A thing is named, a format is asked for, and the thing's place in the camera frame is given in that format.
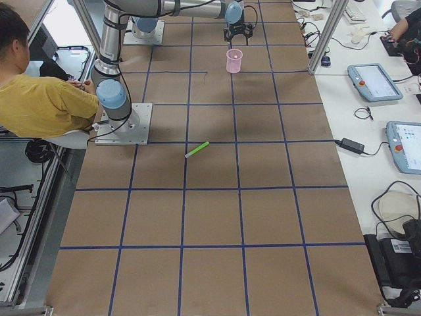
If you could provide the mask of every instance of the metal pole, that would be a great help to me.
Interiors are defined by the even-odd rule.
[[[314,74],[316,72],[317,66],[320,64],[320,60],[326,51],[329,41],[335,32],[336,26],[339,23],[347,4],[348,0],[334,1],[332,11],[330,12],[326,25],[323,28],[322,36],[320,37],[316,49],[311,57],[309,63],[309,74]]]
[[[80,22],[84,26],[86,34],[91,41],[97,56],[99,56],[99,49],[101,47],[101,38],[99,37],[97,28],[93,23],[92,17],[87,10],[84,0],[73,0],[73,6],[79,16]]]

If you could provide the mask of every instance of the grid floor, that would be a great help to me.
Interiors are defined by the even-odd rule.
[[[261,19],[250,46],[234,41],[239,74],[215,20],[165,18],[162,47],[124,48],[132,101],[154,103],[149,144],[88,147],[55,315],[377,315],[292,5],[248,5]]]

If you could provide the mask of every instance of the green marker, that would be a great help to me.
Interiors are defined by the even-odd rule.
[[[201,151],[203,148],[205,148],[206,146],[209,145],[209,142],[204,142],[203,144],[201,144],[199,147],[196,147],[195,149],[193,149],[192,151],[190,151],[189,153],[186,153],[184,155],[184,157],[188,158],[192,155],[194,155],[195,153],[197,153],[198,151]]]

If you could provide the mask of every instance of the robotic arm base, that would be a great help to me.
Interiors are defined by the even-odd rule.
[[[132,103],[132,114],[127,123],[122,128],[124,132],[112,132],[111,126],[121,124],[121,121],[110,121],[110,124],[100,125],[97,135],[103,135],[112,132],[109,135],[95,139],[96,145],[147,145],[149,137],[149,126],[152,117],[152,103]],[[106,112],[103,113],[101,120],[108,120]]]

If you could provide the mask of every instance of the yellow shirt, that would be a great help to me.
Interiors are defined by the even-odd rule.
[[[0,125],[19,137],[52,138],[89,129],[95,95],[53,77],[19,74],[0,87]]]

